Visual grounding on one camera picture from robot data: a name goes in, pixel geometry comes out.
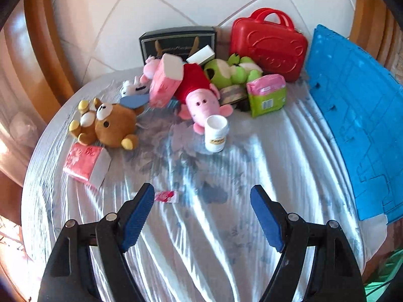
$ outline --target green and pink package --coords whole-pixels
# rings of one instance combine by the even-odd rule
[[[285,79],[279,74],[265,75],[246,84],[252,117],[279,110],[285,105]]]

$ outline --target white plastic jar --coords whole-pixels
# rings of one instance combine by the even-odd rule
[[[228,120],[221,115],[212,115],[204,124],[206,149],[216,153],[223,150],[229,132]]]

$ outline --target red case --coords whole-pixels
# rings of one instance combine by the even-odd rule
[[[280,23],[265,21],[270,14],[276,14]],[[251,57],[264,72],[279,73],[287,82],[298,79],[307,48],[307,39],[280,10],[261,8],[232,25],[230,54]]]

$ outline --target barcode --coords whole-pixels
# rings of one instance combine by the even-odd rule
[[[261,103],[261,108],[264,109],[270,109],[273,107],[273,99],[267,100],[267,101],[263,101]]]

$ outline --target brown plush toy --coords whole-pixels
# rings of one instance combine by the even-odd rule
[[[97,111],[90,110],[86,100],[79,103],[81,119],[70,123],[69,132],[83,145],[99,140],[111,148],[135,149],[139,145],[139,139],[134,135],[137,116],[144,107],[129,109],[116,103],[102,103],[97,98],[93,103]]]

